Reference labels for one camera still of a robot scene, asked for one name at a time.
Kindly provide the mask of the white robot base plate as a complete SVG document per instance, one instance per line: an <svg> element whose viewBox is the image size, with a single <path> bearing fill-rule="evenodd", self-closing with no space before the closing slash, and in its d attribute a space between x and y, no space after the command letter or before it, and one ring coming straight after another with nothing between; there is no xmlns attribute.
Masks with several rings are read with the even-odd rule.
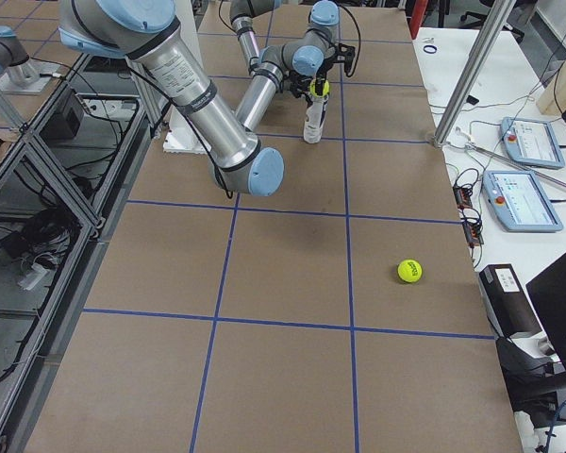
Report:
<svg viewBox="0 0 566 453"><path fill-rule="evenodd" d="M206 148L199 142L185 117L174 107L170 109L163 150L171 154L205 155L207 153Z"/></svg>

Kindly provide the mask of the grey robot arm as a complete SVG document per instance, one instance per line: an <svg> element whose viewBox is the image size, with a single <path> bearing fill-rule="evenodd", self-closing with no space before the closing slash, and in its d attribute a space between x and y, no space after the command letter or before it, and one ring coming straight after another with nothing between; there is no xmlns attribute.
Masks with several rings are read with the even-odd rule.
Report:
<svg viewBox="0 0 566 453"><path fill-rule="evenodd" d="M288 42L274 50L258 51L253 19L281 5L273 0L231 1L229 20L248 65L251 82L239 103L235 115L243 126L255 130L275 94L283 91L284 78L290 73L313 77L318 69L313 63L304 65L300 51L308 50L300 41Z"/></svg>
<svg viewBox="0 0 566 453"><path fill-rule="evenodd" d="M254 129L286 76L313 79L337 51L338 6L316 2L304 36L258 50L253 20L279 7L277 1L233 1L230 24L252 76L237 109L219 94L181 37L172 1L61 1L62 43L80 53L140 64L205 139L215 183L228 192L269 196L284 177L280 153L262 145Z"/></svg>

